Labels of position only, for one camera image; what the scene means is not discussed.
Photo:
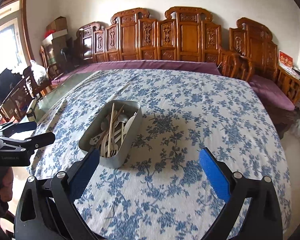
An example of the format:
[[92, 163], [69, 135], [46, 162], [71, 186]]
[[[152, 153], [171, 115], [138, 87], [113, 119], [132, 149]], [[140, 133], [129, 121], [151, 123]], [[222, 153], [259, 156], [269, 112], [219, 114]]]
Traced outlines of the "person's left hand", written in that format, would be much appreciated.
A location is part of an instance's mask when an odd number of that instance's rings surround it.
[[13, 169], [9, 167], [6, 171], [6, 174], [2, 178], [1, 187], [0, 187], [0, 199], [3, 202], [9, 202], [13, 197]]

